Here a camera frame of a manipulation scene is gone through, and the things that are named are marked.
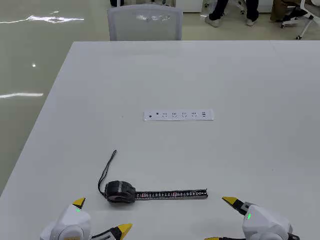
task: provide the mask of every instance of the tape measure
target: tape measure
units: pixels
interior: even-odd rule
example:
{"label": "tape measure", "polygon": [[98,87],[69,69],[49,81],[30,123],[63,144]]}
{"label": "tape measure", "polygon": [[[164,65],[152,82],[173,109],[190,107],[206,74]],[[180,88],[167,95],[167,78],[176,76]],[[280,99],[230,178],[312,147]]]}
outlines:
{"label": "tape measure", "polygon": [[111,203],[131,204],[135,201],[147,200],[188,200],[206,199],[208,197],[206,189],[196,190],[174,190],[174,191],[136,191],[130,183],[126,181],[111,181],[101,191],[101,183],[106,178],[111,161],[116,155],[114,150],[110,160],[106,164],[98,182],[99,192]]}

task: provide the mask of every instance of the tiled floor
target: tiled floor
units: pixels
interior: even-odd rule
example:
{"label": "tiled floor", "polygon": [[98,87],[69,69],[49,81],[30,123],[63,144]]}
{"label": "tiled floor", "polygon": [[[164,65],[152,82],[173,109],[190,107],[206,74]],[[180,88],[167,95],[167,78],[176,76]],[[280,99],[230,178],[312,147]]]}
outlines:
{"label": "tiled floor", "polygon": [[[74,41],[108,41],[108,0],[4,0],[0,7],[0,194]],[[230,7],[220,28],[187,13],[183,40],[293,40],[302,26],[279,28],[262,14],[247,27]],[[320,40],[311,26],[305,40]],[[29,96],[12,96],[31,93]]]}

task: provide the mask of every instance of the black pants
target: black pants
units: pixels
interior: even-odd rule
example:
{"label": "black pants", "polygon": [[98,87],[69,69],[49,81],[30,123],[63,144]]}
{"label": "black pants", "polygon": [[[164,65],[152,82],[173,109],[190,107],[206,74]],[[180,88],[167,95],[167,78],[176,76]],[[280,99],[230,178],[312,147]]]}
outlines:
{"label": "black pants", "polygon": [[[110,0],[111,6],[116,7],[117,6],[117,0]],[[120,1],[120,5],[123,6],[125,4],[125,0]]]}
{"label": "black pants", "polygon": [[[209,15],[209,18],[211,20],[220,19],[224,14],[227,3],[228,3],[228,0],[218,0],[214,11]],[[252,21],[255,21],[258,19],[259,17],[259,12],[257,10],[258,5],[259,5],[259,0],[246,0],[246,10],[247,10],[246,18],[247,19],[250,19]]]}

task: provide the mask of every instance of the white chair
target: white chair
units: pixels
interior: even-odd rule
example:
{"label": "white chair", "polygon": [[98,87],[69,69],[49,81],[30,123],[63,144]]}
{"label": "white chair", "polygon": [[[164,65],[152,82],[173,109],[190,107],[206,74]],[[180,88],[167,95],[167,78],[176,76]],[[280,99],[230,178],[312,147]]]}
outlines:
{"label": "white chair", "polygon": [[304,25],[304,28],[300,35],[296,36],[295,39],[300,40],[303,38],[305,32],[307,31],[308,27],[312,22],[315,21],[315,18],[320,18],[320,0],[311,0],[313,5],[307,4],[306,0],[302,0],[300,4],[300,8],[305,10],[307,13],[310,14],[308,21]]}
{"label": "white chair", "polygon": [[304,28],[302,29],[301,33],[295,37],[296,40],[301,40],[308,30],[308,27],[312,22],[315,22],[315,18],[320,19],[320,0],[311,0],[313,5],[307,4],[306,0],[302,0],[300,4],[300,9],[304,10],[308,13],[308,17],[302,16],[302,17],[293,17],[292,19],[288,21],[283,21],[281,23],[281,28],[283,29],[287,25],[297,24],[301,21],[305,21],[307,19]]}
{"label": "white chair", "polygon": [[107,11],[111,41],[181,40],[183,11],[161,5],[128,5]]}

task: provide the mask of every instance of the socket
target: socket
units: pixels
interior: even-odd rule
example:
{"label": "socket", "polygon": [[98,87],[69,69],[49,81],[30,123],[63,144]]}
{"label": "socket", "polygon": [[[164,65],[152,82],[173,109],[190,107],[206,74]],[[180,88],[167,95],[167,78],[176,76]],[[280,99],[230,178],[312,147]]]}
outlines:
{"label": "socket", "polygon": [[214,118],[212,109],[155,109],[143,112],[144,121],[213,121]]}

